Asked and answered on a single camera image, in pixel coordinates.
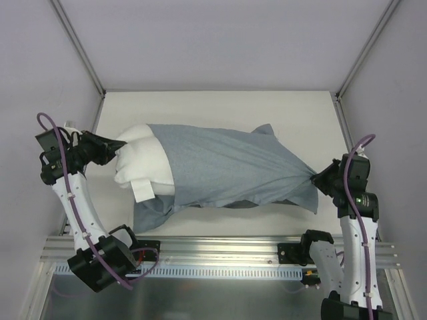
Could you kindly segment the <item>white pillow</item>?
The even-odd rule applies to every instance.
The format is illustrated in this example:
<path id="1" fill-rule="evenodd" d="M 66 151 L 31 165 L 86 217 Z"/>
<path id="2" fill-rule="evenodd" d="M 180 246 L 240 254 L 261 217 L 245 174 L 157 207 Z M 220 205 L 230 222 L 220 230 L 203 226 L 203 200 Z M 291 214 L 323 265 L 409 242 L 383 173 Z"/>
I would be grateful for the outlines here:
<path id="1" fill-rule="evenodd" d="M 131 189 L 137 203 L 175 194 L 169 160 L 149 125 L 134 125 L 118 139 L 126 142 L 116 152 L 114 179 L 121 188 Z"/>

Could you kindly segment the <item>grey striped pillowcase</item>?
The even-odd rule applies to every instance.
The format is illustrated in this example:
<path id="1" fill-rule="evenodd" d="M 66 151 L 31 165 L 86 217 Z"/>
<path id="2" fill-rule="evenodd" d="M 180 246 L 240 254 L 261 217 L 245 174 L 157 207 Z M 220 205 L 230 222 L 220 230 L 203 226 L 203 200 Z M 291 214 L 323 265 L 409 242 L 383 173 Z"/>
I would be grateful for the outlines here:
<path id="1" fill-rule="evenodd" d="M 318 210 L 315 171 L 284 147 L 269 124 L 251 133 L 189 125 L 151 125 L 175 193 L 135 203 L 133 230 L 151 231 L 188 207 L 243 208 L 288 202 Z"/>

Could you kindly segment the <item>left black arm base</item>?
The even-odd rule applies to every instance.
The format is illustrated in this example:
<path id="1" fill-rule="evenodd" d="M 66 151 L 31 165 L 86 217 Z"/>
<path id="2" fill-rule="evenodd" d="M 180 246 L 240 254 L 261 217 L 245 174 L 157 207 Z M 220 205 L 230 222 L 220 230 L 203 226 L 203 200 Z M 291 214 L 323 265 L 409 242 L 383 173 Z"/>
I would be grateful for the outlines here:
<path id="1" fill-rule="evenodd" d="M 155 262 L 157 254 L 160 253 L 161 242 L 158 240 L 138 239 L 133 231 L 130 232 L 131 251 L 137 264 L 143 262 Z"/>

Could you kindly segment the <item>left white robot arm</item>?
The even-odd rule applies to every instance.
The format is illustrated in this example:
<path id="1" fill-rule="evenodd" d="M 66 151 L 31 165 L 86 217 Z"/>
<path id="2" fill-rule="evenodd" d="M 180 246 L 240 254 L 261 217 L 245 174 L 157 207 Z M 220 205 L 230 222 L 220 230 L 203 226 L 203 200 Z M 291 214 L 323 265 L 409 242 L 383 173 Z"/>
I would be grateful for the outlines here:
<path id="1" fill-rule="evenodd" d="M 98 293 L 113 283 L 130 290 L 125 276 L 136 269 L 139 243 L 127 225 L 106 231 L 91 200 L 85 167 L 106 165 L 125 142 L 88 131 L 69 134 L 62 127 L 36 136 L 42 148 L 41 180 L 58 196 L 71 226 L 75 255 L 67 263 L 71 272 Z"/>

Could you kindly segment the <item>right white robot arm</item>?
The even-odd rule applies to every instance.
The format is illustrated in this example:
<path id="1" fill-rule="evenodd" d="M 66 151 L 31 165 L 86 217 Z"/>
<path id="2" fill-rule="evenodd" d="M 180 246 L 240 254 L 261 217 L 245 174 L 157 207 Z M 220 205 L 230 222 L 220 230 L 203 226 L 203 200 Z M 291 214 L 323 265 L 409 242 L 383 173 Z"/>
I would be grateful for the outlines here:
<path id="1" fill-rule="evenodd" d="M 366 191 L 370 161 L 345 154 L 321 173 L 312 184 L 330 196 L 338 211 L 344 242 L 344 258 L 338 259 L 329 233 L 306 231 L 299 247 L 300 258 L 316 265 L 324 288 L 322 319 L 392 319 L 383 308 L 376 276 L 378 198 Z"/>

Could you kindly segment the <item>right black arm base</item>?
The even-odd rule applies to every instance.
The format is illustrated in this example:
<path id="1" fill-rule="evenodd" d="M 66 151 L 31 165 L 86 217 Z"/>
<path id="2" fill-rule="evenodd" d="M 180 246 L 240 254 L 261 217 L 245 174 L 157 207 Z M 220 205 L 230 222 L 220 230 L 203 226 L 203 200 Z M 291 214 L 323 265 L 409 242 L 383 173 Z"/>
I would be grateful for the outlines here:
<path id="1" fill-rule="evenodd" d="M 278 263 L 280 265 L 296 264 L 302 267 L 313 265 L 314 261 L 310 257 L 309 251 L 312 243 L 318 241 L 334 244 L 330 233 L 312 229 L 308 229 L 301 236 L 299 243 L 278 243 Z"/>

